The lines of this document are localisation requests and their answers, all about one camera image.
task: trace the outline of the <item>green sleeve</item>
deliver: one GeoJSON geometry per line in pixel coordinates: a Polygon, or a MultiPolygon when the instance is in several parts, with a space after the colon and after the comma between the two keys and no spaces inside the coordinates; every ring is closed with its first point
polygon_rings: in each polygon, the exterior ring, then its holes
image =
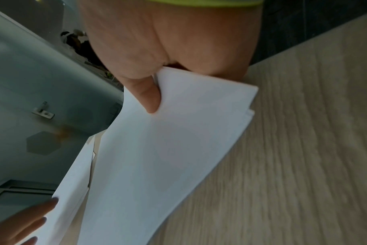
{"type": "Polygon", "coordinates": [[[252,7],[258,6],[264,0],[149,0],[166,4],[192,7],[252,7]]]}

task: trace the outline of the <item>metal latch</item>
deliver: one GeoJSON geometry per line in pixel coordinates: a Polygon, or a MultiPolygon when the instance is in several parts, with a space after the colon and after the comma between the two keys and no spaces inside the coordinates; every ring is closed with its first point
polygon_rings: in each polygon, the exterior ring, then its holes
{"type": "Polygon", "coordinates": [[[46,109],[48,107],[48,102],[44,101],[40,107],[38,108],[34,108],[32,113],[42,116],[44,118],[48,118],[48,119],[52,119],[54,117],[53,113],[47,112],[44,109],[46,109]]]}

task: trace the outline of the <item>white paper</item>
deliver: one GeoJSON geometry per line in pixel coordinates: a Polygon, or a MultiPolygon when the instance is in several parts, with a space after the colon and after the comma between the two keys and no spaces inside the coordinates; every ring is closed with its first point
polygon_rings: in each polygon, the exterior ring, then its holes
{"type": "Polygon", "coordinates": [[[37,245],[58,245],[64,237],[88,192],[94,142],[95,137],[81,149],[53,194],[58,197],[55,209],[46,215],[46,223],[29,236],[38,237],[37,245]]]}
{"type": "Polygon", "coordinates": [[[156,77],[158,111],[125,91],[101,139],[79,245],[146,245],[252,119],[256,87],[172,68],[156,77]]]}

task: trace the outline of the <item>wood grain surface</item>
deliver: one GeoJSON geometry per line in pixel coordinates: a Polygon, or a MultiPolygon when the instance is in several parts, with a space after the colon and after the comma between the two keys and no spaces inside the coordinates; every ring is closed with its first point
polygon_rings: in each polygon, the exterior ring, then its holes
{"type": "Polygon", "coordinates": [[[251,125],[150,245],[367,245],[367,15],[246,79],[251,125]]]}

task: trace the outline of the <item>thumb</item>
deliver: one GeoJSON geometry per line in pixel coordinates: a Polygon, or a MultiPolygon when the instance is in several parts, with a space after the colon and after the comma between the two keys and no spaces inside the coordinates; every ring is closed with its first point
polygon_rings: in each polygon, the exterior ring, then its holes
{"type": "Polygon", "coordinates": [[[152,76],[141,79],[119,77],[119,81],[134,95],[148,113],[158,110],[161,103],[161,92],[152,76]]]}

